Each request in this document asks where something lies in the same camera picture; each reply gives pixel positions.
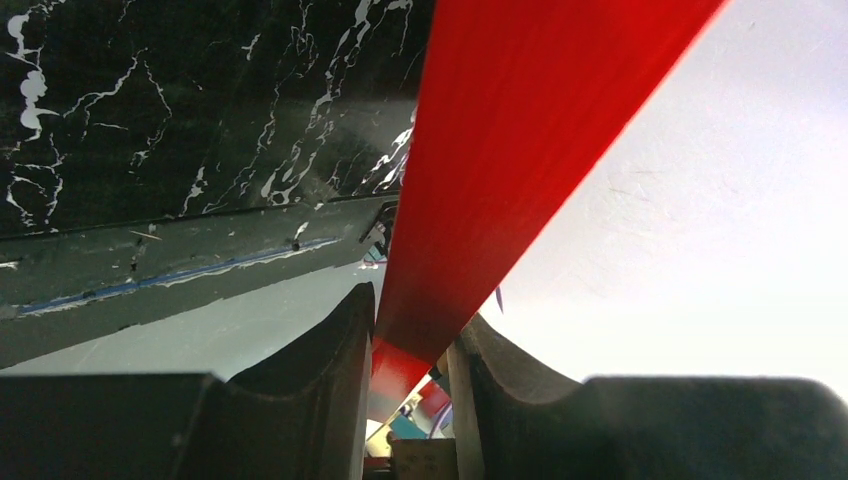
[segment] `blue paint streak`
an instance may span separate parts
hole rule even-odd
[[[319,238],[316,240],[310,240],[308,242],[304,242],[300,244],[300,250],[305,250],[309,248],[315,247],[323,247],[325,245],[330,245],[332,243],[336,243],[340,238]],[[283,255],[292,253],[294,250],[291,247],[281,248],[278,250],[273,250],[265,253],[258,253],[254,255],[247,255],[244,257],[236,257],[232,260],[227,260],[226,262],[217,263],[215,265],[207,265],[205,267],[195,268],[193,270],[186,270],[184,272],[177,273],[169,273],[167,275],[162,275],[161,277],[149,278],[147,280],[141,280],[139,282],[133,283],[125,283],[123,285],[116,285],[113,287],[106,287],[100,290],[95,290],[93,293],[89,293],[88,295],[72,295],[70,297],[62,297],[57,298],[55,300],[50,300],[49,302],[37,303],[35,305],[26,305],[18,308],[18,316],[23,317],[26,315],[34,315],[44,310],[50,310],[54,308],[59,308],[63,306],[69,306],[73,303],[79,303],[78,307],[85,305],[86,303],[94,300],[102,300],[108,297],[114,297],[117,295],[125,295],[128,293],[133,293],[137,290],[147,287],[153,287],[156,285],[163,285],[179,280],[191,279],[191,277],[199,276],[203,274],[213,273],[220,270],[226,270],[233,267],[238,267],[239,265],[263,261],[263,260],[274,260],[275,257],[281,257]]]

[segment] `red plastic surface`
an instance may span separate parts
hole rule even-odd
[[[371,418],[400,405],[722,3],[438,2]]]

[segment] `purple cable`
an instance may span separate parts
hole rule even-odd
[[[436,435],[436,431],[442,425],[442,422],[445,421],[445,418],[447,418],[451,410],[453,410],[452,402],[448,402],[447,405],[442,407],[442,411],[440,411],[439,414],[436,415],[436,421],[433,422],[433,428],[430,429],[430,434],[427,435],[427,438],[433,438],[433,436]]]

